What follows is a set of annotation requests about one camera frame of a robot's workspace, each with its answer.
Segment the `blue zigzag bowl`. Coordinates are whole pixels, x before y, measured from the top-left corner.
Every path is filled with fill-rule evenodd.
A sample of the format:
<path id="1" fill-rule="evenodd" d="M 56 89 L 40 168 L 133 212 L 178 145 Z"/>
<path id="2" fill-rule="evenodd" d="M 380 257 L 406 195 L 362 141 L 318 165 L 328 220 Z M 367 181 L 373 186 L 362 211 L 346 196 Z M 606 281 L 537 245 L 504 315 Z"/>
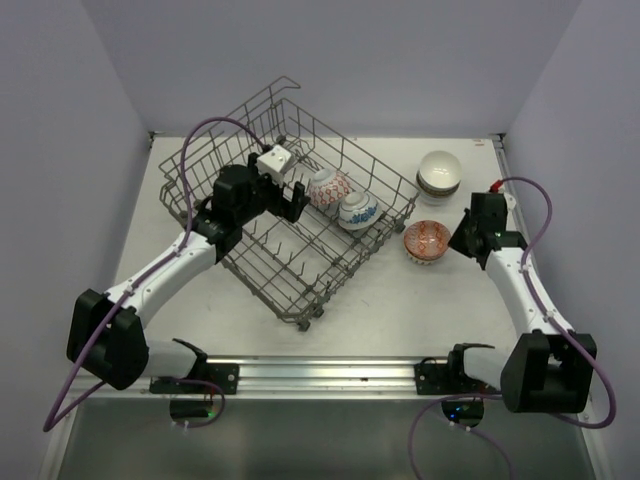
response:
<path id="1" fill-rule="evenodd" d="M 440 222 L 421 220 L 410 225 L 403 236 L 406 253 L 420 259 L 443 257 L 451 238 L 449 229 Z"/>

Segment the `plain white bowl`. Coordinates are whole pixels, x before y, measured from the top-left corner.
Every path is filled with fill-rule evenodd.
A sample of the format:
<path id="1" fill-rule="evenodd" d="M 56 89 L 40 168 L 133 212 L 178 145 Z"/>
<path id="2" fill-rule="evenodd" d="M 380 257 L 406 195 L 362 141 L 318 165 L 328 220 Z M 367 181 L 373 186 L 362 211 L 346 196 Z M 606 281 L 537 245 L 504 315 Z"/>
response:
<path id="1" fill-rule="evenodd" d="M 449 197 L 429 197 L 429 196 L 421 196 L 420 197 L 421 201 L 429 206 L 433 206 L 433 207 L 440 207 L 440 206 L 444 206 L 447 205 L 450 201 Z"/>

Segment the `red dotted pattern bowl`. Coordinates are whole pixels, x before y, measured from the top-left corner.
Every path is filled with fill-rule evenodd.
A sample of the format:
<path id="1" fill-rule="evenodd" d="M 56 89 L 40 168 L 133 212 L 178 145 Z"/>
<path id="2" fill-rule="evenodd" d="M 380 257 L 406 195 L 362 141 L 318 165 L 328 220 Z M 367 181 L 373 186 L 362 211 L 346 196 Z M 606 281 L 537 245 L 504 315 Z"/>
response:
<path id="1" fill-rule="evenodd" d="M 421 189 L 426 195 L 429 195 L 434 198 L 447 198 L 454 195 L 459 187 L 460 183 L 456 183 L 452 187 L 448 188 L 436 188 L 426 182 L 420 175 L 419 172 L 416 173 L 416 185 L 419 189 Z"/>

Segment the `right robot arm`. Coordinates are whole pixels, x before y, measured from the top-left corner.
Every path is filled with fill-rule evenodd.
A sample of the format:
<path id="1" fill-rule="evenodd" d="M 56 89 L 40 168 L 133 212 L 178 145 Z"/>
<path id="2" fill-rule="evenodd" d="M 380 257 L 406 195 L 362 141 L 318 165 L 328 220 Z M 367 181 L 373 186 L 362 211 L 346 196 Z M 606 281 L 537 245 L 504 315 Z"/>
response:
<path id="1" fill-rule="evenodd" d="M 524 236 L 507 228 L 507 217 L 503 194 L 472 194 L 449 247 L 474 259 L 494 283 L 517 340 L 508 353 L 481 344 L 455 345 L 445 379 L 461 393 L 482 382 L 501 393 L 511 412 L 577 414 L 589 395 L 595 340 L 576 332 L 556 310 L 523 257 Z"/>

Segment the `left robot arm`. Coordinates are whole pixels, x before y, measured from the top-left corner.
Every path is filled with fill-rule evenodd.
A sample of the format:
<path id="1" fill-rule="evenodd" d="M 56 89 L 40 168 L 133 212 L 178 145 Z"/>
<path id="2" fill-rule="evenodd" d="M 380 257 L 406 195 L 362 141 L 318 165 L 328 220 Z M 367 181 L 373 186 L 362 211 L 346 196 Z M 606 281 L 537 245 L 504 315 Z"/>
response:
<path id="1" fill-rule="evenodd" d="M 297 182 L 290 197 L 284 177 L 294 155 L 281 146 L 252 153 L 220 169 L 209 196 L 187 215 L 185 230 L 145 269 L 104 293 L 88 289 L 74 305 L 66 354 L 117 390 L 141 377 L 172 378 L 185 392 L 208 379 L 205 353 L 179 339 L 151 341 L 145 328 L 176 293 L 218 264 L 240 242 L 243 228 L 265 212 L 296 222 L 308 204 Z"/>

